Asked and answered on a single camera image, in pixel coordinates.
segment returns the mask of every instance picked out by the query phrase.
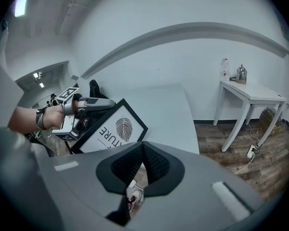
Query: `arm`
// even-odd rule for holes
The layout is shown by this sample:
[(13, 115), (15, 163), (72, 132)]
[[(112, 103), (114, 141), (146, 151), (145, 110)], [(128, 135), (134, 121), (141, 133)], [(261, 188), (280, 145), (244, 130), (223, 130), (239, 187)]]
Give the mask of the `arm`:
[[(36, 109), (16, 107), (8, 127), (22, 134), (39, 130), (36, 124), (36, 111)], [(43, 115), (44, 127), (46, 129), (60, 128), (64, 117), (61, 105), (49, 107)]]

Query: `black picture frame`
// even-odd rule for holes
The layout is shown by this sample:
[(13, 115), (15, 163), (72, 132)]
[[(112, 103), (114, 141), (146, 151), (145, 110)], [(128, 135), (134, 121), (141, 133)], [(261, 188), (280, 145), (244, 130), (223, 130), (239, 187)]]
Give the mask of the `black picture frame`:
[(128, 112), (134, 117), (134, 119), (139, 123), (139, 125), (144, 129), (141, 135), (139, 136), (137, 142), (142, 141), (146, 132), (148, 131), (148, 127), (143, 123), (140, 117), (133, 111), (130, 105), (123, 98), (120, 102), (118, 102), (112, 109), (110, 109), (106, 114), (104, 114), (94, 125), (89, 128), (71, 147), (71, 151), (74, 154), (84, 153), (80, 148), (83, 144), (94, 134), (120, 107), (124, 106)]

